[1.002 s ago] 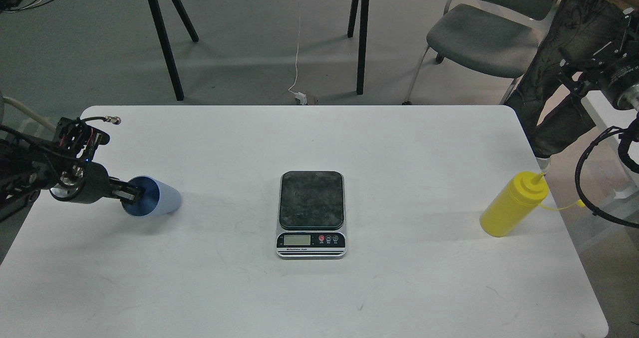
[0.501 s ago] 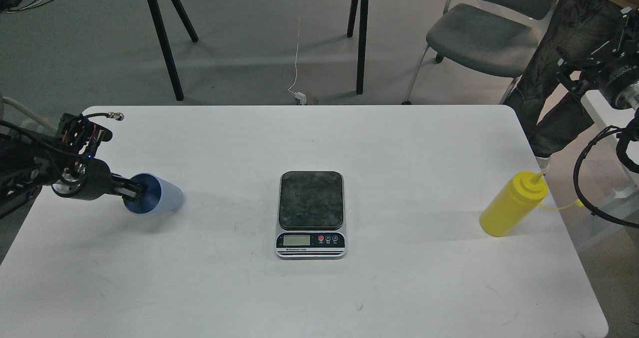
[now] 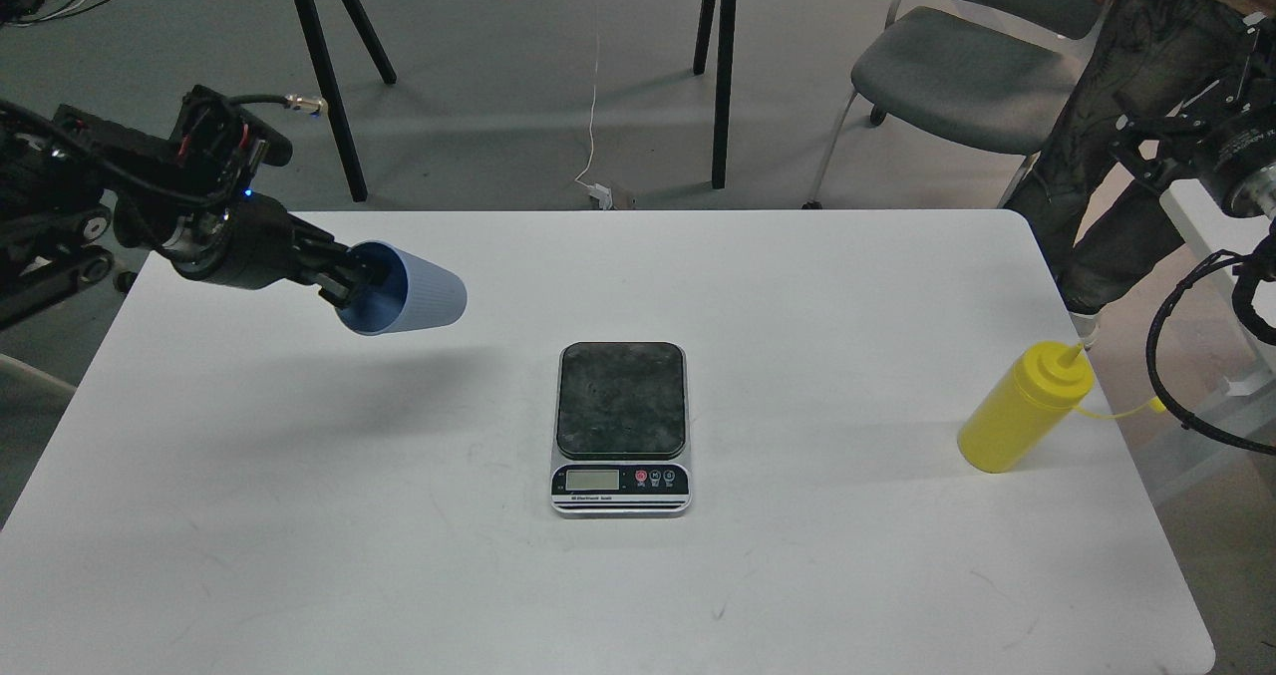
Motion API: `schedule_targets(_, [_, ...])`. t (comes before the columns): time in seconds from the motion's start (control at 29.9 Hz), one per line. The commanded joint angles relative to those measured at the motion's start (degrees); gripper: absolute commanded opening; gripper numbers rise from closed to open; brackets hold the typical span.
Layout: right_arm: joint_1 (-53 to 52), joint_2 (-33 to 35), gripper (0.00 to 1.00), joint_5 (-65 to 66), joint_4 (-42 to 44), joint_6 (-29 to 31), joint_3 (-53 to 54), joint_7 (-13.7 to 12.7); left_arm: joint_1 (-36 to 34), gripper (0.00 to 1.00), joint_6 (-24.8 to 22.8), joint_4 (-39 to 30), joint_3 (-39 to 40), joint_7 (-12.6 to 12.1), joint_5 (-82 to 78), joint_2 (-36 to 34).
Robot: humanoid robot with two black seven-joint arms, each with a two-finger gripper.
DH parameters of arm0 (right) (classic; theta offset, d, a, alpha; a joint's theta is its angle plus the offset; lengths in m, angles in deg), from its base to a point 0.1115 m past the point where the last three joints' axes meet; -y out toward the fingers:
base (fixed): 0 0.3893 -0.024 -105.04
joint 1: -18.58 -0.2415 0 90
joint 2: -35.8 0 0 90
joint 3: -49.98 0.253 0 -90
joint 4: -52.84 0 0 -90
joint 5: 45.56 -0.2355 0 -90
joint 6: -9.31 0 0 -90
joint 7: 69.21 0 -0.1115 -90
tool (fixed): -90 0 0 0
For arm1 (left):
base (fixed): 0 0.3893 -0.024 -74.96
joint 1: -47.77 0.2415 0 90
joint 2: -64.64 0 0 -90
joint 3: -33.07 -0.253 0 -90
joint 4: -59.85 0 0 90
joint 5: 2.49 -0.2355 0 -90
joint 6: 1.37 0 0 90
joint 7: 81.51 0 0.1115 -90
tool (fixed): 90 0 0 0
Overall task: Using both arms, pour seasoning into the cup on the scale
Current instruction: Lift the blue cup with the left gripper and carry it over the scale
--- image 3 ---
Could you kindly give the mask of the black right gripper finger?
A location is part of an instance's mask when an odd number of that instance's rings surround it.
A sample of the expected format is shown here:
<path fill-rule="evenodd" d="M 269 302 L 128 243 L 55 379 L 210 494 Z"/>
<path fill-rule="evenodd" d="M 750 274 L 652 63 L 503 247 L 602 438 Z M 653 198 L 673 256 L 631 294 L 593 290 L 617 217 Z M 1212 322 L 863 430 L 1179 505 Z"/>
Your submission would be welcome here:
<path fill-rule="evenodd" d="M 1193 124 L 1219 126 L 1230 117 L 1254 115 L 1273 105 L 1273 17 L 1252 13 L 1224 68 L 1198 94 L 1185 100 Z"/>
<path fill-rule="evenodd" d="M 1152 191 L 1166 191 L 1178 180 L 1207 181 L 1212 171 L 1199 156 L 1210 125 L 1193 124 L 1185 112 L 1162 117 L 1116 117 L 1111 156 L 1134 181 Z"/>

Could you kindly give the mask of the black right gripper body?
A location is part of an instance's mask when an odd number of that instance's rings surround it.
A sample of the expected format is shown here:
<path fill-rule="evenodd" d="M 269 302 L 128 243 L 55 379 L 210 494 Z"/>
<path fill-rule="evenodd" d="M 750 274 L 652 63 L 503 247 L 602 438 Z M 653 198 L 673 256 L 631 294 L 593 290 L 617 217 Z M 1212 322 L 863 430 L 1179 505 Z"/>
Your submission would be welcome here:
<path fill-rule="evenodd" d="M 1272 100 L 1230 108 L 1217 100 L 1192 102 L 1203 137 L 1192 148 L 1196 179 L 1224 214 L 1235 219 L 1273 216 Z"/>

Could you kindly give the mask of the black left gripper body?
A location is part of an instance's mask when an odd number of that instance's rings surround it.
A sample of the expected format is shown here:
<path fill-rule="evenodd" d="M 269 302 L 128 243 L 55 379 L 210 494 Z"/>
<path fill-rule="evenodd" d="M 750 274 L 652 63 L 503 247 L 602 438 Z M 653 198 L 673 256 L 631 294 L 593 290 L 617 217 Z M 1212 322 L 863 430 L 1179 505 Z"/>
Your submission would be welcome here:
<path fill-rule="evenodd" d="M 186 279 L 258 290 L 281 279 L 311 285 L 315 272 L 337 262 L 333 235 L 291 214 L 281 202 L 237 202 L 211 242 L 191 262 L 174 262 L 174 271 Z"/>

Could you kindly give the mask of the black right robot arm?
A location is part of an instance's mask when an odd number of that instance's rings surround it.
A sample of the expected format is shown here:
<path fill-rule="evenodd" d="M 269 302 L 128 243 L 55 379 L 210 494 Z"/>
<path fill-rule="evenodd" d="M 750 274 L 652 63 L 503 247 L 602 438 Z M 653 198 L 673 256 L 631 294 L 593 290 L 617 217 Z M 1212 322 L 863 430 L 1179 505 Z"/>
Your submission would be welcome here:
<path fill-rule="evenodd" d="M 1129 171 L 1134 182 L 1161 197 L 1176 180 L 1203 185 L 1222 214 L 1233 219 L 1265 216 L 1273 219 L 1273 17 L 1252 13 L 1242 20 L 1242 43 L 1228 66 L 1198 94 L 1185 100 L 1176 114 L 1160 117 L 1124 115 L 1116 120 L 1116 138 L 1109 153 Z M 1176 302 L 1199 279 L 1229 269 L 1235 276 L 1231 308 L 1236 320 L 1258 342 L 1273 345 L 1273 325 L 1254 308 L 1263 281 L 1273 279 L 1273 231 L 1245 255 L 1219 249 L 1205 256 L 1154 313 L 1145 338 L 1145 369 L 1154 396 L 1184 430 L 1212 441 L 1257 454 L 1273 448 L 1233 435 L 1176 403 L 1157 370 L 1162 325 Z"/>

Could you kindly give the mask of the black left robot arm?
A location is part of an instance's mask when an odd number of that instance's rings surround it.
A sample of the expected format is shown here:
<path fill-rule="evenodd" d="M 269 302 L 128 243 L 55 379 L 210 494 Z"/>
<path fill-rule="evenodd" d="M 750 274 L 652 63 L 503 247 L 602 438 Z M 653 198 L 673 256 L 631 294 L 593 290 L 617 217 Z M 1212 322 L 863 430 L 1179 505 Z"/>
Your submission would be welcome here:
<path fill-rule="evenodd" d="M 389 267 L 251 188 L 293 148 L 251 112 L 322 115 L 320 98 L 221 94 L 194 85 L 167 138 L 61 106 L 52 117 L 3 102 L 1 322 L 19 324 L 100 285 L 115 258 L 100 240 L 154 251 L 177 276 L 258 290 L 316 287 L 347 308 L 387 285 Z"/>

